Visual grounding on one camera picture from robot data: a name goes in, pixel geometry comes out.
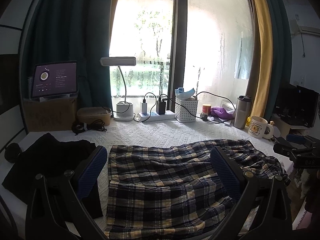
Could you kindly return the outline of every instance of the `black cable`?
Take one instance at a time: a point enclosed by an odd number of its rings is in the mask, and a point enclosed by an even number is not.
[[[304,43],[303,43],[302,33],[301,33],[301,40],[302,40],[302,48],[303,48],[303,54],[302,54],[302,57],[306,57],[306,54],[305,54],[305,52],[304,52]]]
[[[161,95],[159,95],[159,101],[160,101],[160,99],[161,99],[161,96],[166,96],[166,97],[168,97],[166,94],[161,94]]]
[[[78,78],[84,78],[86,81],[88,81],[88,79],[87,79],[86,76],[78,76]],[[111,107],[109,107],[109,109],[103,107],[97,99],[95,99],[93,96],[91,96],[91,97],[92,97],[92,99],[93,99],[94,101],[96,101],[104,110],[111,111],[111,112],[113,112],[113,113],[123,114],[124,112],[128,111],[129,108],[130,108],[130,104],[129,104],[128,102],[126,102],[126,101],[120,101],[120,102],[118,102],[118,103],[126,103],[126,104],[128,104],[128,108],[127,108],[125,111],[123,111],[123,112],[117,112],[117,111],[111,110]]]
[[[165,98],[165,99],[163,99],[163,100],[166,101],[166,100],[168,100],[168,99],[171,100],[172,102],[174,102],[171,98]],[[208,119],[207,119],[207,120],[204,120],[204,119],[202,119],[201,117],[192,114],[185,106],[180,105],[180,104],[178,104],[177,102],[174,102],[174,103],[177,104],[178,106],[181,106],[181,107],[183,107],[184,109],[186,109],[191,116],[194,116],[194,117],[196,117],[196,118],[199,118],[199,119],[201,119],[201,120],[203,120],[203,121],[212,122],[212,121],[210,121],[210,120],[208,120]],[[224,122],[228,122],[228,121],[230,121],[230,120],[232,120],[232,119],[233,119],[233,118],[228,119],[228,120],[225,120],[225,121],[221,121],[221,122],[212,122],[212,123],[224,123]]]
[[[85,132],[87,130],[95,130],[95,131],[107,131],[107,128],[104,127],[105,123],[101,119],[97,119],[93,121],[91,124],[85,124],[83,122],[79,122],[76,120],[71,127],[71,130],[78,135],[79,133]]]
[[[151,107],[151,109],[150,109],[150,115],[149,115],[149,117],[148,117],[146,120],[148,120],[148,119],[151,117],[152,108],[154,108],[154,107],[156,106],[156,104],[157,104],[157,97],[156,97],[156,95],[155,95],[154,93],[151,93],[151,92],[146,93],[146,94],[144,95],[143,99],[146,99],[146,95],[147,95],[147,94],[153,94],[153,96],[154,96],[155,99],[156,99],[156,103],[153,105],[153,107]],[[133,118],[133,120],[135,120],[136,122],[145,122],[145,121],[146,121],[146,120],[138,121],[138,120],[136,120],[135,118]]]
[[[9,220],[10,220],[11,227],[12,227],[14,233],[15,233],[16,235],[18,235],[17,224],[16,224],[16,222],[14,221],[14,218],[13,218],[13,216],[12,216],[9,208],[8,208],[7,204],[4,202],[3,198],[1,197],[1,195],[0,195],[0,203],[1,203],[1,205],[3,206],[3,208],[4,208],[4,211],[5,211],[5,212],[7,213],[7,215],[8,215],[8,218],[9,218]]]
[[[113,111],[113,110],[111,110],[111,108],[109,107],[109,109],[108,108],[105,108],[105,107],[103,107],[100,103],[99,103],[99,101],[97,100],[97,99],[95,99],[95,98],[93,98],[93,100],[95,100],[104,110],[107,110],[107,111],[111,111],[111,112],[113,112],[113,113],[117,113],[117,114],[122,114],[122,113],[124,113],[124,112],[126,112],[126,111],[128,111],[129,110],[129,107],[130,107],[130,104],[128,103],[128,102],[126,102],[126,101],[119,101],[118,103],[127,103],[128,104],[128,108],[125,110],[125,111],[123,111],[123,112],[117,112],[117,111]]]
[[[228,100],[228,101],[232,104],[234,110],[236,109],[235,106],[234,106],[234,104],[232,103],[232,101],[231,101],[229,98],[225,98],[225,97],[222,97],[222,96],[218,96],[218,95],[215,95],[215,94],[210,93],[210,92],[207,92],[207,91],[199,92],[198,94],[196,94],[196,97],[197,97],[198,95],[200,95],[201,93],[208,93],[208,94],[213,95],[213,96],[216,96],[216,97],[218,97],[218,98],[224,98],[224,99]]]

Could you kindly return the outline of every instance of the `music player app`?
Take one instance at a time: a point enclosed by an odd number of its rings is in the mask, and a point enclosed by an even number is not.
[[[32,97],[76,92],[76,62],[64,62],[36,67]]]

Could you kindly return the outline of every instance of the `black monitor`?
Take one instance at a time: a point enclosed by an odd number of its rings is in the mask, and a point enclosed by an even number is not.
[[[311,89],[283,84],[279,88],[273,112],[289,125],[313,127],[319,100],[319,93]]]
[[[58,96],[77,92],[75,61],[53,62],[35,66],[31,98]]]

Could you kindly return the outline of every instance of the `white plastic basket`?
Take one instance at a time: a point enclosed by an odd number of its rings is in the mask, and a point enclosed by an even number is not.
[[[190,113],[192,113],[193,115],[197,114],[198,100],[186,101],[186,100],[179,100],[176,98],[176,102],[179,105],[182,105],[185,108],[187,108],[190,111]],[[174,111],[175,118],[179,122],[194,122],[196,118],[192,116],[185,108],[179,105],[175,104],[175,111]]]

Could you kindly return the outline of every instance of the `black cloth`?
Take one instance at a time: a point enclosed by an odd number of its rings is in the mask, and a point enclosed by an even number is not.
[[[50,178],[61,176],[66,170],[75,170],[95,148],[94,143],[86,140],[59,142],[47,133],[19,155],[2,186],[28,204],[29,191],[37,174],[41,173]],[[82,199],[82,203],[93,219],[103,216],[97,182],[89,196]],[[62,213],[66,221],[70,221],[65,207],[62,208]]]

